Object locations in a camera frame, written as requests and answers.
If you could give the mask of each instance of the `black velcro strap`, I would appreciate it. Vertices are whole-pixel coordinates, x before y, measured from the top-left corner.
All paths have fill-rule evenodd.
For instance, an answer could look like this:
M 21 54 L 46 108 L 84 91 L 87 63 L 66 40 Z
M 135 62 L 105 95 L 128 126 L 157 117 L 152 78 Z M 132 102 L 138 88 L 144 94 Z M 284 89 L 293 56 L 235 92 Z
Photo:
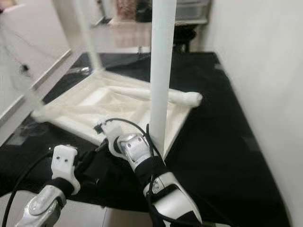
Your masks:
M 134 171 L 143 187 L 151 181 L 151 175 L 156 178 L 166 172 L 168 172 L 168 169 L 164 165 L 162 158 L 158 156 L 150 157 L 143 161 Z
M 55 186 L 56 188 L 59 188 L 63 192 L 66 198 L 70 196 L 74 191 L 73 185 L 69 181 L 60 177 L 57 177 L 47 182 L 46 185 L 52 185 Z

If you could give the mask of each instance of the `robotic hand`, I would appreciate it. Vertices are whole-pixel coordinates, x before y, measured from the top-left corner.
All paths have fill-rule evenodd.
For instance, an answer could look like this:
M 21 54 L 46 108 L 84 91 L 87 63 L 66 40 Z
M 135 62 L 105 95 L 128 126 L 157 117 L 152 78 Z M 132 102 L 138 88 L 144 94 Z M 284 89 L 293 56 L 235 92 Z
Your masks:
M 141 128 L 141 134 L 123 134 L 114 120 L 137 125 L 123 119 L 109 119 L 97 125 L 95 130 L 104 133 L 112 155 L 126 160 L 141 183 L 143 194 L 149 204 L 154 226 L 165 226 L 163 220 L 170 223 L 202 226 L 202 219 L 195 202 L 170 172 L 161 156 L 154 154 L 151 139 Z M 96 152 L 91 152 L 76 168 L 81 171 L 88 167 Z M 25 207 L 22 219 L 17 227 L 53 226 L 59 219 L 66 198 L 78 193 L 80 183 L 75 177 L 77 150 L 70 146 L 55 147 L 52 160 L 52 180 Z M 192 216 L 196 223 L 188 223 L 183 217 Z

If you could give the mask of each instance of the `white cylindrical rod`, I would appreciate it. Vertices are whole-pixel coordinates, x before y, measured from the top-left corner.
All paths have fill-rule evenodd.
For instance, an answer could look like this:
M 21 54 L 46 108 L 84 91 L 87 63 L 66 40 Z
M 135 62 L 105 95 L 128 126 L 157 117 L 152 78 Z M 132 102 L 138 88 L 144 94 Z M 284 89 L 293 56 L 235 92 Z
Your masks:
M 89 51 L 89 59 L 91 66 L 94 71 L 98 72 L 103 70 L 103 66 L 101 63 L 100 56 L 97 54 L 96 48 L 93 44 L 93 40 L 90 34 L 89 24 L 83 12 L 83 3 L 85 3 L 85 1 L 83 0 L 73 0 L 75 13 L 80 25 L 81 33 Z
M 163 156 L 177 0 L 152 1 L 150 135 Z

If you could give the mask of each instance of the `table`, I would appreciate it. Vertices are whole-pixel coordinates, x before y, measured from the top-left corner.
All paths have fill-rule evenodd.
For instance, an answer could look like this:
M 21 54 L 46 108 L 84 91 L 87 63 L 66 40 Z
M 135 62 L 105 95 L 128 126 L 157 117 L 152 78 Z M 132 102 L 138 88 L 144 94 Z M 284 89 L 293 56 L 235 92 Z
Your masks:
M 107 70 L 149 81 L 150 54 L 100 54 Z M 73 67 L 89 66 L 84 53 Z M 65 75 L 44 98 L 50 102 L 86 76 Z M 170 87 L 201 92 L 204 99 L 193 109 L 173 144 L 166 163 L 197 203 L 202 219 L 225 221 L 210 202 L 241 227 L 289 226 L 283 201 L 258 144 L 215 53 L 173 54 Z M 24 168 L 49 147 L 71 144 L 80 154 L 94 149 L 89 142 L 51 124 L 36 126 L 22 146 L 0 148 L 0 196 L 12 190 Z M 51 159 L 41 162 L 20 189 L 39 192 L 51 177 Z M 85 172 L 87 182 L 72 196 L 75 201 L 123 210 L 147 211 L 138 182 L 129 165 L 103 152 Z

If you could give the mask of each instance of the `black table surface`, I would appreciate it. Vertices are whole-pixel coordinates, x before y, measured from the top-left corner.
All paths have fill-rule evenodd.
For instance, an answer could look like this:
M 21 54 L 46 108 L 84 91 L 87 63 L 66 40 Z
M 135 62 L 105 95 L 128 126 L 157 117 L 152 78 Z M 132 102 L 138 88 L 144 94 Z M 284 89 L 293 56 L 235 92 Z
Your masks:
M 150 79 L 150 54 L 100 56 L 109 71 Z M 84 66 L 90 66 L 86 53 L 73 65 Z M 85 77 L 65 75 L 44 101 L 52 101 Z M 236 226 L 289 226 L 275 181 L 216 54 L 173 54 L 170 87 L 197 91 L 204 97 L 190 112 L 166 158 L 168 168 L 197 203 L 202 219 L 226 223 L 219 210 Z M 71 144 L 80 154 L 96 147 L 49 123 L 35 123 L 30 116 L 21 131 L 27 135 L 21 146 L 6 143 L 0 148 L 0 196 L 11 191 L 26 166 L 49 147 Z M 39 192 L 51 178 L 50 163 L 50 158 L 42 161 L 20 189 Z M 72 200 L 147 211 L 137 179 L 123 160 L 100 153 L 85 174 L 99 179 L 98 184 L 86 182 Z

